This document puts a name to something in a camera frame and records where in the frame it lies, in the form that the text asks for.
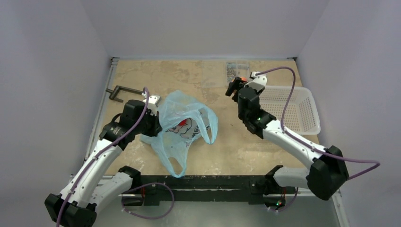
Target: gray wall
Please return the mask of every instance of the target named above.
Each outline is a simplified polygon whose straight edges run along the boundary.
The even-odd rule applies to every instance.
[[[331,0],[297,62],[318,105],[320,142],[382,162],[342,187],[356,227],[400,226],[400,10],[399,0]]]
[[[0,0],[0,226],[51,226],[82,165],[108,55],[78,0]]]
[[[111,56],[298,56],[328,0],[81,0]]]

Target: plastic bag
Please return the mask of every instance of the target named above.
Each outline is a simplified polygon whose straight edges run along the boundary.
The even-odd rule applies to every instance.
[[[170,93],[157,110],[163,130],[156,137],[141,135],[140,139],[152,145],[172,176],[182,177],[187,169],[188,149],[192,142],[201,136],[208,144],[215,141],[218,131],[217,116],[205,104],[180,90]],[[180,174],[174,172],[170,157],[175,158],[183,168]]]

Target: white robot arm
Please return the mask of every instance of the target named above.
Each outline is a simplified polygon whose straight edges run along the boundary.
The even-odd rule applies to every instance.
[[[70,183],[58,195],[50,194],[46,198],[44,203],[54,222],[57,221],[60,210],[63,210],[61,225],[69,227],[92,226],[97,213],[114,198],[129,189],[142,185],[140,172],[129,166],[124,166],[106,184],[98,186],[110,164],[135,139],[136,135],[157,136],[162,130],[157,114],[160,96],[152,95],[149,97],[142,120],[125,138],[117,142],[117,139],[132,128],[144,111],[147,97],[145,93],[142,95],[145,100],[128,101],[123,112],[116,115],[103,128],[93,152],[89,154]]]
[[[318,198],[328,200],[349,178],[345,162],[322,155],[321,150],[342,157],[335,146],[326,148],[313,143],[283,126],[275,116],[261,109],[259,95],[266,86],[265,74],[252,72],[250,82],[236,77],[230,84],[226,96],[234,93],[238,103],[238,117],[248,131],[261,139],[272,141],[296,157],[305,168],[276,166],[266,177],[270,185],[277,187],[301,187],[311,190]]]

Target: mesh basket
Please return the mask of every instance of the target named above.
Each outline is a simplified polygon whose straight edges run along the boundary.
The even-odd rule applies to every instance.
[[[260,95],[262,109],[281,119],[291,87],[266,86]],[[312,93],[305,87],[295,87],[289,101],[284,124],[300,135],[320,133],[320,120]]]

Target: stained wooden board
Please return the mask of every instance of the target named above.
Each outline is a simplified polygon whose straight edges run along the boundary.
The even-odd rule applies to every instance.
[[[292,67],[296,72],[296,86],[301,87],[294,61],[246,61],[249,71],[262,71],[278,66]],[[225,96],[226,61],[128,61],[117,65],[113,88],[116,85],[142,89],[165,98],[179,89],[210,107],[218,117],[218,136],[209,145],[202,138],[193,142],[187,159],[187,175],[263,175],[276,165],[303,167],[289,153],[277,145],[261,140],[248,132],[238,119],[237,103]],[[290,86],[292,74],[278,70],[268,74],[268,85]],[[119,98],[142,99],[141,96],[120,92]],[[103,125],[122,112],[124,103],[108,100]],[[318,142],[317,136],[306,136]],[[139,136],[128,145],[111,164],[107,175],[115,174],[122,166],[131,166],[143,175],[168,175],[152,147]]]

